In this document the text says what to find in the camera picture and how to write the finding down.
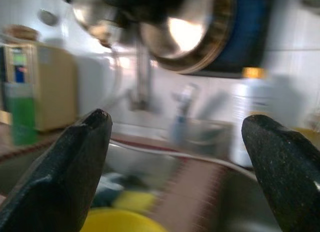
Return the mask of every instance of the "white tile wall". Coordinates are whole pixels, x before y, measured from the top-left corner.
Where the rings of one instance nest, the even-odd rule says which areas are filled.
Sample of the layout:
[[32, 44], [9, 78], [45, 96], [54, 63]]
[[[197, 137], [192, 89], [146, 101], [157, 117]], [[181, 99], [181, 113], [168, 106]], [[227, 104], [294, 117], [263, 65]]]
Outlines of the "white tile wall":
[[[105, 49], [74, 20], [68, 5], [56, 3], [61, 23], [57, 27], [42, 24], [37, 18], [41, 0], [0, 0], [0, 26], [23, 24], [40, 31], [41, 40], [63, 46], [77, 56], [79, 65], [79, 114], [94, 109], [110, 93], [113, 70], [102, 62]], [[316, 106], [320, 90], [320, 15], [303, 8], [299, 0], [276, 0], [267, 39], [263, 66], [276, 85], [274, 117], [287, 126], [305, 127], [308, 113]], [[150, 111], [131, 111], [125, 97], [135, 83], [135, 61], [124, 55], [121, 97], [114, 107], [105, 109], [112, 115], [117, 130], [132, 128], [166, 129], [176, 114], [172, 92], [187, 83], [201, 87], [190, 116], [200, 119], [232, 120], [232, 86], [236, 79], [183, 76], [154, 68]]]

